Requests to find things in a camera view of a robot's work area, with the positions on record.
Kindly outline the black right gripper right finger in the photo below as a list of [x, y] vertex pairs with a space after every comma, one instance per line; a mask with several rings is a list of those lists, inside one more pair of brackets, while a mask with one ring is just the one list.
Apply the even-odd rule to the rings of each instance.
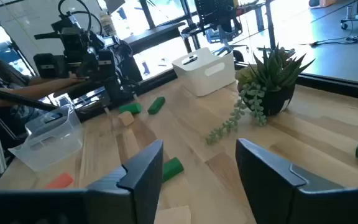
[[342, 186], [318, 176], [247, 139], [236, 140], [241, 183], [257, 224], [289, 224], [295, 192]]

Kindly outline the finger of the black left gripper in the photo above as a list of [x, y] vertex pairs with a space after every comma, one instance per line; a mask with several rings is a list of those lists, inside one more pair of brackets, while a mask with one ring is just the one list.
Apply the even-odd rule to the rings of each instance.
[[98, 68], [98, 80], [105, 80], [116, 75], [116, 64], [112, 51], [100, 50], [98, 52]]
[[41, 78], [57, 78], [59, 76], [60, 67], [53, 54], [36, 54], [33, 60]]

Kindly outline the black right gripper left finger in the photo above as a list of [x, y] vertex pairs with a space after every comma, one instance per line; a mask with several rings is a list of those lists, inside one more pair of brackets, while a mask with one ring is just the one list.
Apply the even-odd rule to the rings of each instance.
[[154, 224], [163, 179], [163, 141], [155, 140], [86, 187], [89, 224]]

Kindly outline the long green wooden block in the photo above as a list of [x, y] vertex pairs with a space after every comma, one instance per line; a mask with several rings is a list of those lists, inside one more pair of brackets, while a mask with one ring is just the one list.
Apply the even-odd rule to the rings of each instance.
[[147, 110], [148, 114], [157, 114], [164, 104], [165, 104], [165, 97], [164, 96], [157, 97], [148, 108]]
[[184, 171], [184, 167], [177, 157], [170, 159], [163, 165], [163, 183]]

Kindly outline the short green wooden block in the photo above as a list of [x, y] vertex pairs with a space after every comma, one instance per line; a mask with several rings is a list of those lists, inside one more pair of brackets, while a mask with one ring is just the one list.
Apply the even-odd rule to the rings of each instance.
[[130, 103], [119, 107], [119, 112], [130, 112], [131, 114], [139, 114], [142, 111], [142, 105], [140, 103]]

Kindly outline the natural wooden block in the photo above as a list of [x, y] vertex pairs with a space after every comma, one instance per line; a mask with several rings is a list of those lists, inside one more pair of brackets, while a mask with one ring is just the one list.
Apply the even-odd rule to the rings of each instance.
[[129, 126], [134, 122], [135, 119], [130, 111], [125, 111], [118, 115], [118, 120], [121, 125]]

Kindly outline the long red wooden block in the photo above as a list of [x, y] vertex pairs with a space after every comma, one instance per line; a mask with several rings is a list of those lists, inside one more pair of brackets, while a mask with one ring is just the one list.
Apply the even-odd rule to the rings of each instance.
[[55, 179], [53, 179], [49, 184], [45, 186], [45, 189], [64, 189], [73, 183], [73, 177], [64, 172]]

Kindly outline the person's forearm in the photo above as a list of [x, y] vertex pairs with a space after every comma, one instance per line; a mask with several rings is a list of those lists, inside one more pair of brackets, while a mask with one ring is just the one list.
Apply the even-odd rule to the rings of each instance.
[[30, 79], [26, 87], [19, 89], [17, 92], [20, 96], [39, 100], [62, 88], [73, 85], [77, 81], [74, 78], [43, 79], [34, 77]]

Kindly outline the white bottle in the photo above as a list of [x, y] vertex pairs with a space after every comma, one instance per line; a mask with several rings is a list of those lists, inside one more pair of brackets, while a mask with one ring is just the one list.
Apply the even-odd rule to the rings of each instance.
[[116, 35], [116, 30], [115, 30], [113, 21], [111, 19], [110, 14], [108, 13], [108, 11], [102, 11], [99, 14], [99, 20], [103, 27], [103, 31], [106, 35], [108, 35], [108, 36]]

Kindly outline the white board panel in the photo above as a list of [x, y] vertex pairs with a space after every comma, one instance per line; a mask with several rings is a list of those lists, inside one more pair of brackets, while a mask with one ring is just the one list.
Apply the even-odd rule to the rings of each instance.
[[[100, 12], [97, 0], [82, 0], [96, 15]], [[14, 0], [1, 1], [0, 25], [39, 74], [33, 56], [42, 53], [61, 55], [63, 45], [58, 39], [34, 39], [35, 34], [52, 32], [51, 24], [57, 22], [59, 0]], [[77, 0], [66, 0], [62, 11], [82, 11], [84, 7]]]

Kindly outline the black desk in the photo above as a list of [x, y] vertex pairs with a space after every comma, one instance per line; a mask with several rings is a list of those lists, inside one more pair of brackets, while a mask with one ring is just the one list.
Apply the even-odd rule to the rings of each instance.
[[179, 27], [185, 25], [184, 22], [178, 22], [169, 25], [158, 26], [144, 31], [141, 34], [131, 35], [124, 39], [132, 49], [132, 53], [138, 54], [144, 50], [155, 47], [161, 43], [180, 36]]

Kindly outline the clear plastic bin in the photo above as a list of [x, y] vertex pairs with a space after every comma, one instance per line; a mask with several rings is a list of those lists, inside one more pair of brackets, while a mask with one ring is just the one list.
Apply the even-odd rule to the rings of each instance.
[[38, 172], [83, 147], [84, 129], [72, 105], [64, 105], [27, 124], [26, 140], [9, 152]]

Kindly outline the white plastic bin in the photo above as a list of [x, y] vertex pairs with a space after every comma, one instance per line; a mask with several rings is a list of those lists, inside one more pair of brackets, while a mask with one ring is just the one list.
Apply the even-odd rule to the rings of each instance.
[[205, 96], [235, 82], [233, 52], [223, 57], [201, 48], [172, 62], [183, 85], [195, 96]]

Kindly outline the potted succulent plant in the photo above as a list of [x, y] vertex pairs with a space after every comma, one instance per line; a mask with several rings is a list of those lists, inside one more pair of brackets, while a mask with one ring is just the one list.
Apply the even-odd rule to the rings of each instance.
[[212, 129], [205, 142], [212, 145], [238, 130], [240, 119], [250, 110], [250, 115], [259, 126], [265, 126], [269, 116], [284, 110], [293, 97], [299, 75], [314, 61], [303, 64], [305, 56], [297, 58], [295, 51], [275, 47], [271, 51], [263, 50], [255, 63], [236, 71], [238, 99], [234, 103], [230, 116], [218, 128]]

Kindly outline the black vertical frame post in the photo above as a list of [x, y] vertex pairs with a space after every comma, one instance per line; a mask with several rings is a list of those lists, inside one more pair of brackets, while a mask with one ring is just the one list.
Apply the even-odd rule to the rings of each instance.
[[271, 13], [271, 7], [270, 7], [271, 1], [272, 0], [265, 0], [265, 8], [266, 8], [270, 48], [273, 50], [276, 48], [276, 41], [275, 41], [274, 26], [273, 26], [272, 13]]

